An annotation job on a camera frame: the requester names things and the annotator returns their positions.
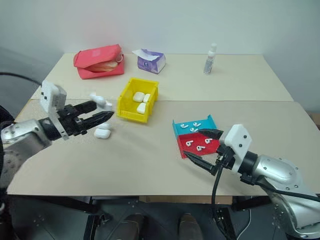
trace yellow plastic bin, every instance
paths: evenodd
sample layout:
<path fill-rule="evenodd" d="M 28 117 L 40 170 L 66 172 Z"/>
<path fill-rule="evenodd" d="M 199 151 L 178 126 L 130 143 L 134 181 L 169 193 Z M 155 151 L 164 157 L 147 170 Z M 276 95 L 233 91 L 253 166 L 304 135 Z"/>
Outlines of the yellow plastic bin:
<path fill-rule="evenodd" d="M 146 123 L 149 115 L 152 114 L 152 108 L 158 98 L 158 84 L 159 83 L 157 81 L 149 81 L 134 77 L 131 78 L 118 98 L 116 106 L 117 116 Z M 149 100 L 145 106 L 144 114 L 137 112 L 137 107 L 140 103 L 133 101 L 133 96 L 136 92 L 150 94 Z"/>

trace white wall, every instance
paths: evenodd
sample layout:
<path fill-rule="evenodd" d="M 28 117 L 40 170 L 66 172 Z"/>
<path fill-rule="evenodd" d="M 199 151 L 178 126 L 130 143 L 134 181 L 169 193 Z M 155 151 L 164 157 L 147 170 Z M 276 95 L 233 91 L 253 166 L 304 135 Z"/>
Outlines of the white wall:
<path fill-rule="evenodd" d="M 293 98 L 320 111 L 318 0 L 0 0 L 0 47 L 53 66 L 63 52 L 264 54 Z"/>

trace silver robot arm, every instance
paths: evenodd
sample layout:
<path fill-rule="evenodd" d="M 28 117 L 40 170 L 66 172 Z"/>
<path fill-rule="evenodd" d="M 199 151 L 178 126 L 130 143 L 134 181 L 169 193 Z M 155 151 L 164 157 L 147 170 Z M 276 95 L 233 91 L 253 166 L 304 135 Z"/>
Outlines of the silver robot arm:
<path fill-rule="evenodd" d="M 112 105 L 103 97 L 92 95 L 92 100 L 75 106 L 65 105 L 66 97 L 67 93 L 60 86 L 43 81 L 40 103 L 48 117 L 40 120 L 30 119 L 2 129 L 4 156 L 0 172 L 1 189 L 8 187 L 15 173 L 27 159 L 49 147 L 52 141 L 59 138 L 67 140 L 71 135 L 84 135 L 88 129 L 106 122 L 114 114 Z M 92 117 L 78 117 L 97 108 L 101 111 Z"/>
<path fill-rule="evenodd" d="M 299 239 L 320 238 L 320 198 L 304 184 L 297 166 L 287 159 L 248 151 L 252 138 L 242 124 L 233 125 L 228 132 L 217 129 L 198 132 L 219 139 L 218 157 L 216 165 L 212 165 L 200 156 L 185 152 L 192 162 L 214 176 L 222 166 L 241 174 L 242 182 L 258 185 L 268 194 L 274 220 L 288 235 Z"/>

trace person's feet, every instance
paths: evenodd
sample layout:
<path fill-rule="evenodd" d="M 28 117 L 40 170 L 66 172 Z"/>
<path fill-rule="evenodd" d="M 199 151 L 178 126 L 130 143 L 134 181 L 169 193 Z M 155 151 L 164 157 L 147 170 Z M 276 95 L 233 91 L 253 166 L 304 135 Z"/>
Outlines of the person's feet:
<path fill-rule="evenodd" d="M 138 240 L 141 237 L 145 217 L 140 214 L 127 216 L 113 231 L 109 240 Z"/>
<path fill-rule="evenodd" d="M 201 229 L 190 213 L 185 213 L 180 219 L 179 240 L 203 240 Z"/>

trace black cable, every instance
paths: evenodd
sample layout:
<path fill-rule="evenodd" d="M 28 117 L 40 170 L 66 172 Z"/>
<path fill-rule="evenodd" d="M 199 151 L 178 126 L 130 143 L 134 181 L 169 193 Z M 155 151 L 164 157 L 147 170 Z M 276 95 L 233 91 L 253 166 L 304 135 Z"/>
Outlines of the black cable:
<path fill-rule="evenodd" d="M 287 196 L 301 198 L 301 199 L 308 199 L 308 200 L 320 203 L 320 198 L 317 196 L 311 196 L 311 195 L 297 193 L 297 192 L 281 191 L 281 190 L 277 190 L 272 187 L 269 187 L 261 182 L 256 182 L 255 185 L 258 185 L 276 194 L 282 194 L 282 195 L 287 195 Z"/>
<path fill-rule="evenodd" d="M 12 76 L 12 77 L 17 77 L 17 78 L 21 78 L 21 79 L 25 79 L 25 80 L 28 80 L 29 82 L 32 82 L 34 84 L 37 84 L 38 86 L 41 86 L 42 84 L 30 77 L 27 77 L 27 76 L 23 76 L 23 75 L 20 75 L 20 74 L 16 74 L 16 73 L 12 73 L 12 72 L 6 72 L 6 71 L 0 71 L 0 76 L 1 75 L 6 75 L 6 76 Z"/>
<path fill-rule="evenodd" d="M 216 174 L 213 189 L 212 189 L 212 196 L 211 196 L 212 214 L 213 214 L 213 218 L 215 220 L 215 223 L 216 223 L 218 229 L 223 234 L 225 239 L 226 240 L 234 240 L 231 237 L 229 237 L 228 234 L 225 232 L 224 227 L 221 225 L 220 220 L 218 219 L 218 215 L 217 215 L 217 211 L 216 211 L 216 193 L 217 193 L 218 184 L 219 184 L 223 169 L 224 169 L 224 166 L 220 165 L 218 172 Z"/>

